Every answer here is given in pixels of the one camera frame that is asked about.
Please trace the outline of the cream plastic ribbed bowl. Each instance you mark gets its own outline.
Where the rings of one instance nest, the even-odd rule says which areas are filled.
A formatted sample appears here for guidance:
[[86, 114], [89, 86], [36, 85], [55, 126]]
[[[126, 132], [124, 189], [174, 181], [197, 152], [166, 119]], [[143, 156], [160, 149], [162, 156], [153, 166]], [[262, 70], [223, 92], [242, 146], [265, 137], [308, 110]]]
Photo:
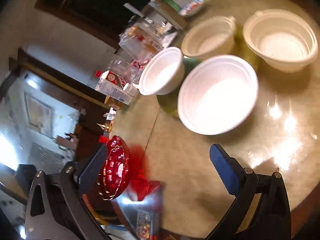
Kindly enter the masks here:
[[181, 51], [187, 57], [204, 61], [229, 54], [235, 44], [236, 23], [233, 16], [215, 16], [193, 27], [184, 37]]

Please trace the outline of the red glass scalloped plate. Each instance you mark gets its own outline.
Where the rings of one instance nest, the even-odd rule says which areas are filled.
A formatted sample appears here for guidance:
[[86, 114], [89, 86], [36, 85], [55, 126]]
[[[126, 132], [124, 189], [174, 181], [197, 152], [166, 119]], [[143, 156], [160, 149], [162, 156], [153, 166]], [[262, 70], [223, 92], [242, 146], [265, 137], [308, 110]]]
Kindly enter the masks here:
[[114, 135], [107, 143], [107, 158], [98, 173], [98, 192], [103, 200], [120, 196], [132, 177], [132, 158], [125, 141]]

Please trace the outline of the gold glitter round placemat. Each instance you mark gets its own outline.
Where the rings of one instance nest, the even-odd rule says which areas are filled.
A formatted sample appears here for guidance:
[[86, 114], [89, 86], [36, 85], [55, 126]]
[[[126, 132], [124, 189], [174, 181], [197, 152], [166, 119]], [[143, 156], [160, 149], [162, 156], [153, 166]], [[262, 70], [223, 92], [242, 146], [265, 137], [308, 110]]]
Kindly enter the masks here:
[[[253, 53], [253, 51], [251, 51], [247, 46], [243, 36], [243, 25], [237, 24], [236, 28], [237, 30], [234, 36], [234, 46], [229, 54], [240, 57], [247, 61], [257, 73], [259, 68], [259, 57], [255, 55], [255, 53]], [[157, 101], [161, 109], [176, 118], [178, 118], [177, 102], [180, 87], [181, 85], [179, 85], [178, 88], [176, 88], [170, 94], [157, 95]]]

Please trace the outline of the small white foam bowl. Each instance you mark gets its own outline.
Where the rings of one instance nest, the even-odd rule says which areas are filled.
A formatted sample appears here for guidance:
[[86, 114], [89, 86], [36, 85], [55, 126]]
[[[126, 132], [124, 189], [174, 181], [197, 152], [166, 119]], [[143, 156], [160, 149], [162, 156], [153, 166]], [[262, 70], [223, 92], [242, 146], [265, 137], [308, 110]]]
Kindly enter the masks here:
[[167, 95], [183, 81], [185, 67], [183, 54], [177, 47], [165, 48], [147, 64], [139, 80], [140, 94]]

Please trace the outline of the blue patterned snack dish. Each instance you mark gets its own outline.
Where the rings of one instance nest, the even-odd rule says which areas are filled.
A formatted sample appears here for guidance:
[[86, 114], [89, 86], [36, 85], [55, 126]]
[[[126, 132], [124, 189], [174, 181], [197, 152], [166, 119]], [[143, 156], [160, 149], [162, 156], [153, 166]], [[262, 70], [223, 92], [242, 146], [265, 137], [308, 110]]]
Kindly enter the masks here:
[[204, 5], [210, 0], [191, 0], [186, 3], [178, 12], [183, 17], [191, 17], [202, 10]]

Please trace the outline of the green round turntable base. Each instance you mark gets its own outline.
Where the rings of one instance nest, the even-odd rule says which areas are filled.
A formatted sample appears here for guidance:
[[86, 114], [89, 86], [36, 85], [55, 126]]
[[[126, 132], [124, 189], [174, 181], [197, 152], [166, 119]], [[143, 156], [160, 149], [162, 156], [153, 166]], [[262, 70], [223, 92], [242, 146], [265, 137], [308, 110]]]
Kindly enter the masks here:
[[185, 68], [185, 75], [188, 75], [197, 65], [201, 63], [200, 60], [195, 58], [183, 57], [183, 64]]

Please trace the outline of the peanut butter jar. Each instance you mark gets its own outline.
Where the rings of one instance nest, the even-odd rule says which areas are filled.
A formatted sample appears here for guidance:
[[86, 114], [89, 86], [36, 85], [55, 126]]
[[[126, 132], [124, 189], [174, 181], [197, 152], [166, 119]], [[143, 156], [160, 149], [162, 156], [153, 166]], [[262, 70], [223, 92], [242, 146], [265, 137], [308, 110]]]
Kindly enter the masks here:
[[123, 106], [123, 103], [110, 97], [110, 96], [106, 96], [104, 104], [107, 105], [110, 108], [115, 109], [116, 111], [120, 110]]

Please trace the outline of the large white foam bowl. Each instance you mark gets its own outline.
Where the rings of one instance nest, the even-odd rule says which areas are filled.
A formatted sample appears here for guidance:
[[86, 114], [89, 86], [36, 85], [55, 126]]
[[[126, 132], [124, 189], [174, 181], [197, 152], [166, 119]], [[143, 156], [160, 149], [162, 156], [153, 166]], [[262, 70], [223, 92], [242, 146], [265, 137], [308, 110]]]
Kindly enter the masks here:
[[211, 57], [183, 81], [178, 116], [187, 129], [197, 134], [226, 133], [251, 114], [258, 92], [257, 75], [247, 61], [233, 55]]

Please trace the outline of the small gold ornament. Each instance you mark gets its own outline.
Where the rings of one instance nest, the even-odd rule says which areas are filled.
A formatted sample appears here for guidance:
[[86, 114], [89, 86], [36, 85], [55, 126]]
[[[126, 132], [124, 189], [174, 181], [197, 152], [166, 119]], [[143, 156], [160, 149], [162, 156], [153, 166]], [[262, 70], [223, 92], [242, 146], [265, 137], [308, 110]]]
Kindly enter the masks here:
[[102, 130], [111, 132], [112, 131], [112, 124], [97, 124]]

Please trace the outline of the clear plastic bag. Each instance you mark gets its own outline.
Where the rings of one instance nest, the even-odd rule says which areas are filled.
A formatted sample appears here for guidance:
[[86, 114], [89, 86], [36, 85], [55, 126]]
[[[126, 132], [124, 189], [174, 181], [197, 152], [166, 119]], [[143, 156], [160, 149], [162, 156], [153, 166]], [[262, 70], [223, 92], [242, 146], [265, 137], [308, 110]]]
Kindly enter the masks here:
[[148, 18], [125, 29], [119, 46], [140, 66], [146, 65], [157, 53], [168, 48], [178, 31], [169, 23], [156, 25]]

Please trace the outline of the clear glass pitcher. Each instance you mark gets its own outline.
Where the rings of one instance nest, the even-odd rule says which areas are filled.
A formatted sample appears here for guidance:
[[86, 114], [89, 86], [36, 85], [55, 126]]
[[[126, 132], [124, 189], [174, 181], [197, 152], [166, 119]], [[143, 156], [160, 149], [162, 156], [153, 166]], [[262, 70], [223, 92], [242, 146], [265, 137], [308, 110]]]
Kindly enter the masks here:
[[114, 59], [108, 65], [108, 70], [121, 76], [127, 83], [139, 83], [141, 70], [122, 59]]

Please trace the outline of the red capped white bottle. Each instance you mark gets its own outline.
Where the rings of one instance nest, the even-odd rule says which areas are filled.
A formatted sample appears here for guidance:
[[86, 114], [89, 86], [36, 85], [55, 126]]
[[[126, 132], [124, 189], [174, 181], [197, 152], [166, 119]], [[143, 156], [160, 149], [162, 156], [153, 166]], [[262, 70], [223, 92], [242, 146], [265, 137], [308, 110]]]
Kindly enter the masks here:
[[121, 89], [123, 89], [124, 86], [127, 84], [127, 81], [123, 77], [121, 77], [120, 75], [118, 75], [110, 70], [107, 70], [107, 71], [103, 72], [103, 74], [101, 74], [101, 76], [99, 77], [99, 81], [95, 87], [95, 90], [98, 89], [98, 86], [102, 81], [108, 81], [108, 82], [120, 87]]

